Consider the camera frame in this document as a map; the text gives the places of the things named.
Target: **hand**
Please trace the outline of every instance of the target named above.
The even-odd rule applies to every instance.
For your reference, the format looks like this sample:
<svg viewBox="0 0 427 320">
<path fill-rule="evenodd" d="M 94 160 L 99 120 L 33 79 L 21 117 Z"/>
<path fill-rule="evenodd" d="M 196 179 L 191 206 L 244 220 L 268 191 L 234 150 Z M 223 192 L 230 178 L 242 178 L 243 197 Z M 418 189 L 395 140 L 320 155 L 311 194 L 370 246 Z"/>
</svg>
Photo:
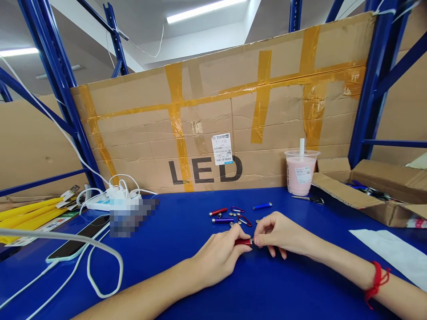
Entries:
<svg viewBox="0 0 427 320">
<path fill-rule="evenodd" d="M 229 231 L 210 236 L 199 252 L 189 260 L 194 266 L 193 276 L 198 278 L 201 285 L 199 290 L 213 286 L 228 277 L 234 270 L 237 259 L 252 248 L 245 244 L 234 245 L 237 239 L 249 239 L 238 224 Z"/>
<path fill-rule="evenodd" d="M 259 248 L 266 245 L 273 258 L 276 256 L 273 246 L 277 246 L 286 259 L 286 250 L 310 256 L 322 239 L 275 211 L 258 222 L 254 241 Z"/>
</svg>

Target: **red string bracelet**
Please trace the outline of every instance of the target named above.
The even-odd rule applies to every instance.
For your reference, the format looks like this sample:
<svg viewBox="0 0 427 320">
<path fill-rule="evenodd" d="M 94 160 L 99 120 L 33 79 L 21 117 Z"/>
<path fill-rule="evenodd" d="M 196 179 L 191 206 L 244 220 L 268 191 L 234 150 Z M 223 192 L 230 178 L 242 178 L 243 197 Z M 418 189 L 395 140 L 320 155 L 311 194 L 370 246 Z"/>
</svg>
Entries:
<svg viewBox="0 0 427 320">
<path fill-rule="evenodd" d="M 374 286 L 371 289 L 368 289 L 365 291 L 365 302 L 369 306 L 369 308 L 371 308 L 371 310 L 373 310 L 373 308 L 369 304 L 368 300 L 379 292 L 380 286 L 382 286 L 383 284 L 386 284 L 390 280 L 390 271 L 391 271 L 390 268 L 387 268 L 386 269 L 387 273 L 383 277 L 381 277 L 381 274 L 382 274 L 381 265 L 376 261 L 373 261 L 372 263 L 375 266 Z"/>
</svg>

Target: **white straw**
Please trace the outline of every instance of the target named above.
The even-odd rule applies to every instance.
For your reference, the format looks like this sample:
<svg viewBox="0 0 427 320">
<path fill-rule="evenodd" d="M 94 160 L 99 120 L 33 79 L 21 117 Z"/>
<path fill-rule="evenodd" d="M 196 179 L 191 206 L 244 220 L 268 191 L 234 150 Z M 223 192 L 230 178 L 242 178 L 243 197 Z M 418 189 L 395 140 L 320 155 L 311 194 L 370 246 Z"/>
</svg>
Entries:
<svg viewBox="0 0 427 320">
<path fill-rule="evenodd" d="M 300 155 L 300 157 L 304 156 L 304 144 L 305 144 L 305 141 L 306 140 L 304 138 L 301 138 L 299 140 L 299 155 Z"/>
</svg>

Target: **purple flashlight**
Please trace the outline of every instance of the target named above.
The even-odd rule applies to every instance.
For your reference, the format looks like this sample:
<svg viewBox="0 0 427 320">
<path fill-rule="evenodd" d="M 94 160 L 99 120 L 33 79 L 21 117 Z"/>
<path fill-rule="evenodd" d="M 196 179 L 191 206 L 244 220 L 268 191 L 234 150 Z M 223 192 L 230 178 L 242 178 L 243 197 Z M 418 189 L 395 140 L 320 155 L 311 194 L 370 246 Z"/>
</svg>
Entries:
<svg viewBox="0 0 427 320">
<path fill-rule="evenodd" d="M 226 219 L 226 218 L 224 218 L 224 219 L 215 219 L 215 218 L 213 218 L 212 219 L 212 223 L 230 223 L 230 222 L 234 222 L 234 219 L 230 219 L 230 218 L 228 218 L 228 219 Z"/>
</svg>

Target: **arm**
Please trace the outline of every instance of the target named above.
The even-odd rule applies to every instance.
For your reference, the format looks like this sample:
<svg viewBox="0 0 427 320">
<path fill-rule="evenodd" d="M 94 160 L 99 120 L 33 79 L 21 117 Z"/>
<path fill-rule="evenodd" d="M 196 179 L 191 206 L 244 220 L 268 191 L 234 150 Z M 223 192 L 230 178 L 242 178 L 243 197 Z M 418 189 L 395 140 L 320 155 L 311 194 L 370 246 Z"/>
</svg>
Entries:
<svg viewBox="0 0 427 320">
<path fill-rule="evenodd" d="M 362 290 L 372 288 L 372 263 L 322 240 L 279 212 L 258 223 L 254 240 L 259 247 L 267 245 L 273 257 L 273 246 L 277 246 L 284 259 L 286 250 L 302 254 L 334 269 Z M 427 314 L 427 292 L 392 274 L 374 299 L 403 319 L 425 319 Z"/>
<path fill-rule="evenodd" d="M 213 234 L 194 257 L 96 304 L 74 320 L 154 319 L 178 300 L 228 277 L 239 256 L 252 250 L 244 244 L 235 246 L 235 240 L 249 238 L 238 224 Z"/>
</svg>

